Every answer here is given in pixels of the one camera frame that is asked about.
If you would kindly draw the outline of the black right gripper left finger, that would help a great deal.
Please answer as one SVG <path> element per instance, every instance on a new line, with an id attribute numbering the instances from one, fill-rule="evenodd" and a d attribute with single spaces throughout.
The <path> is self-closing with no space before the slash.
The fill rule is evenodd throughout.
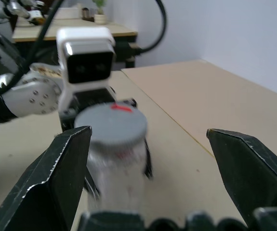
<path id="1" fill-rule="evenodd" d="M 90 126 L 57 135 L 0 206 L 0 231 L 70 231 L 84 185 Z"/>

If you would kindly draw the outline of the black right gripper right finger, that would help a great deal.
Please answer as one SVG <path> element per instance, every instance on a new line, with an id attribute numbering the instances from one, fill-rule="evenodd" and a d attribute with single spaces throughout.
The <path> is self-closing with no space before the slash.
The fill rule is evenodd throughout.
<path id="1" fill-rule="evenodd" d="M 224 186 L 247 225 L 258 208 L 277 208 L 277 156 L 256 137 L 210 128 L 210 142 Z"/>

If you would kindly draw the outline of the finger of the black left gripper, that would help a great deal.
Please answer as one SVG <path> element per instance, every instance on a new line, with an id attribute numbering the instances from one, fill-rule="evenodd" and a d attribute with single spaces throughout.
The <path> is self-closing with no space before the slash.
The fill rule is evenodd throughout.
<path id="1" fill-rule="evenodd" d="M 153 172 L 152 172 L 152 162 L 151 162 L 151 155 L 150 155 L 150 149 L 147 144 L 147 140 L 144 140 L 145 142 L 145 150 L 146 150 L 146 166 L 145 166 L 145 175 L 148 179 L 153 178 Z"/>
<path id="2" fill-rule="evenodd" d="M 88 170 L 88 168 L 85 168 L 85 173 L 84 173 L 84 189 L 94 198 L 98 199 L 99 198 L 99 191 L 92 179 L 92 176 Z"/>

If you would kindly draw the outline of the grey-lidded white jar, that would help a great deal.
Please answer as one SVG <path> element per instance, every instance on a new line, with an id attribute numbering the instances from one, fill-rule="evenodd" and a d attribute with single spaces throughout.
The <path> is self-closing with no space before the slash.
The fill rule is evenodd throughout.
<path id="1" fill-rule="evenodd" d="M 90 148 L 87 160 L 96 192 L 88 196 L 89 211 L 139 211 L 145 187 L 145 140 L 120 151 Z"/>

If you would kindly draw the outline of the grey jar lid red mark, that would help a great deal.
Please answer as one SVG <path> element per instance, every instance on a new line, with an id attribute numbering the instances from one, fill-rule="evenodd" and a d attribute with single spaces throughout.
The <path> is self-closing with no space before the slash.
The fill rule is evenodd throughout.
<path id="1" fill-rule="evenodd" d="M 75 127 L 91 126 L 91 144 L 119 148 L 135 145 L 147 133 L 147 119 L 137 108 L 124 103 L 104 103 L 81 111 Z"/>

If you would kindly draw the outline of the wooden background desk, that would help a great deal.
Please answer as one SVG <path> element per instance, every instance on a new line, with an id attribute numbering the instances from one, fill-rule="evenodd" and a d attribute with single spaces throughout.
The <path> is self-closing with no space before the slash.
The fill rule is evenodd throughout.
<path id="1" fill-rule="evenodd" d="M 137 32 L 114 23 L 98 25 L 82 19 L 53 20 L 40 43 L 52 41 L 59 60 L 74 54 L 104 54 L 113 52 L 113 59 L 124 62 L 126 68 L 135 67 L 134 51 Z"/>

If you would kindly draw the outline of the small potted green plant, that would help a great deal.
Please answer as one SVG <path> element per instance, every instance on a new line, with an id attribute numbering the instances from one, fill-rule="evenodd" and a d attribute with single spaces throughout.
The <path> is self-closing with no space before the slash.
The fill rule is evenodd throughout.
<path id="1" fill-rule="evenodd" d="M 98 25 L 106 25 L 107 17 L 104 13 L 104 7 L 106 6 L 107 0 L 92 0 L 96 5 L 96 13 L 94 14 L 94 22 Z"/>

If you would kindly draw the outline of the small dark desk organizer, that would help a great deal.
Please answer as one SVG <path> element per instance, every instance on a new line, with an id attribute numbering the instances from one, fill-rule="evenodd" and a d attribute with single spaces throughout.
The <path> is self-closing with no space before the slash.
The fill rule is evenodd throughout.
<path id="1" fill-rule="evenodd" d="M 90 10 L 86 7 L 81 9 L 81 18 L 84 21 L 94 22 L 94 18 L 90 15 Z"/>

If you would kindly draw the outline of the silver metal machine part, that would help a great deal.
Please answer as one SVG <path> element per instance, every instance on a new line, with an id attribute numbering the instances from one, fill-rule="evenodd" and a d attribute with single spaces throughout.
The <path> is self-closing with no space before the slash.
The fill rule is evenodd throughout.
<path id="1" fill-rule="evenodd" d="M 30 24 L 42 25 L 45 16 L 42 8 L 45 3 L 40 0 L 0 0 L 0 20 L 9 20 L 12 16 L 26 19 Z"/>

